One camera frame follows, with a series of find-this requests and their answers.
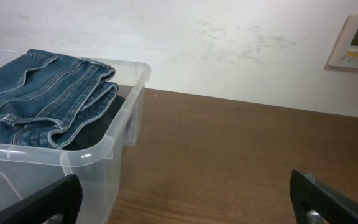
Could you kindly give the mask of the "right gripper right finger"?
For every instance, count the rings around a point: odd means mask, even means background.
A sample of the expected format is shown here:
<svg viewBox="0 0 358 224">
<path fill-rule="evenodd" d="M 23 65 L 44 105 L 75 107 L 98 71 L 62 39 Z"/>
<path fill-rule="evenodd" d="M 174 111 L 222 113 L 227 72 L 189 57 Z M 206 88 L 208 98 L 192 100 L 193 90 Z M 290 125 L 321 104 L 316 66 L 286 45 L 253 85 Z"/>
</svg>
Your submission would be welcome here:
<svg viewBox="0 0 358 224">
<path fill-rule="evenodd" d="M 292 170 L 290 198 L 298 224 L 358 223 L 358 203 L 311 174 Z"/>
</svg>

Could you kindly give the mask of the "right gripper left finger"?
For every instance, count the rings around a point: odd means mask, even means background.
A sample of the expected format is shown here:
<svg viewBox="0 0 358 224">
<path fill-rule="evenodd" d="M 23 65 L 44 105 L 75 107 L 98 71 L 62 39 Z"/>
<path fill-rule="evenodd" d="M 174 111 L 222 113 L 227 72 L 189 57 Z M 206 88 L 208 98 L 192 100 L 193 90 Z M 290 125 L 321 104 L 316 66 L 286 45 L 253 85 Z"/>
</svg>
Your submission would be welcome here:
<svg viewBox="0 0 358 224">
<path fill-rule="evenodd" d="M 75 224 L 83 199 L 77 175 L 70 174 L 0 211 L 0 224 Z"/>
</svg>

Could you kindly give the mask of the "dark blue jeans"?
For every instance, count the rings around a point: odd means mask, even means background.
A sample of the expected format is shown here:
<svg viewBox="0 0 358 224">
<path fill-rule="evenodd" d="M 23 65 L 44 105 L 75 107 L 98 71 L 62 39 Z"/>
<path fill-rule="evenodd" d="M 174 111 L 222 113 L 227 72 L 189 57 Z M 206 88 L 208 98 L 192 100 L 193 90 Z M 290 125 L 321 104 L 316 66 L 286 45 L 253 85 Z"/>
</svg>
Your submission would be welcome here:
<svg viewBox="0 0 358 224">
<path fill-rule="evenodd" d="M 116 98 L 114 67 L 30 49 L 0 67 L 0 144 L 62 149 Z"/>
</svg>

